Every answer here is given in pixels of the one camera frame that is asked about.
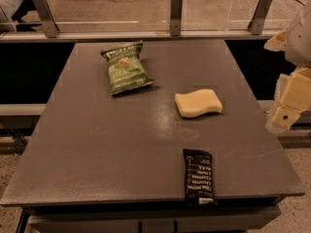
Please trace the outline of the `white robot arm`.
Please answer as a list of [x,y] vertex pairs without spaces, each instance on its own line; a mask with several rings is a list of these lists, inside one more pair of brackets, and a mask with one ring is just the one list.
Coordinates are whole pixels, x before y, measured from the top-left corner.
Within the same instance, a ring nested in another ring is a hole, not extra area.
[[266,50],[282,51],[295,66],[289,75],[281,74],[274,92],[274,103],[265,128],[280,134],[289,130],[311,106],[311,2],[294,17],[290,25],[269,39]]

